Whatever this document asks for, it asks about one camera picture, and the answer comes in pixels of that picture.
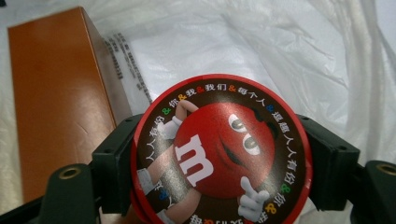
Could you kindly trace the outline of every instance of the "brown cardboard box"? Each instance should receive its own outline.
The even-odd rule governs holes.
[[[23,197],[91,153],[132,115],[102,37],[82,7],[8,28]]]

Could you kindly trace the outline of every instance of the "circular label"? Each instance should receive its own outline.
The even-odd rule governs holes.
[[[272,91],[205,75],[144,114],[132,148],[133,206],[158,223],[292,223],[308,197],[304,128]]]

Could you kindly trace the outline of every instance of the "screw hole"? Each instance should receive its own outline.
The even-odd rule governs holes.
[[[104,150],[104,152],[107,153],[107,154],[110,154],[110,153],[113,152],[113,148],[106,148],[106,149]]]
[[[396,175],[396,168],[387,164],[378,164],[376,168],[388,175]]]
[[[338,149],[341,149],[341,150],[347,150],[347,148],[346,147],[344,147],[344,146],[339,146],[339,147],[337,147]]]
[[[63,170],[59,174],[59,178],[61,178],[61,179],[70,179],[70,178],[75,177],[76,175],[79,175],[79,173],[81,173],[81,170],[79,168],[71,167],[71,168]]]

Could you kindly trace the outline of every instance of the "white sheet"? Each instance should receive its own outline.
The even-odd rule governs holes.
[[[122,32],[127,37],[153,99],[200,74],[249,77],[278,93],[296,113],[361,149],[361,164],[396,163],[396,57],[377,26],[375,2],[7,3],[0,8],[0,213],[21,204],[6,27],[77,5],[85,7],[102,36]],[[130,84],[123,83],[128,92]],[[146,106],[142,102],[135,113]],[[308,202],[296,222],[349,223],[349,209],[317,212]]]

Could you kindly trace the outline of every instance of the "black holder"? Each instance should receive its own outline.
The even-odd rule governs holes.
[[[304,116],[312,150],[309,198],[320,211],[353,203],[351,223],[396,224],[396,165],[385,161],[358,164],[360,151]],[[89,165],[72,164],[49,179],[46,194],[0,216],[0,223],[98,223],[103,213],[126,215],[131,202],[131,144],[141,115],[124,120],[92,153]]]

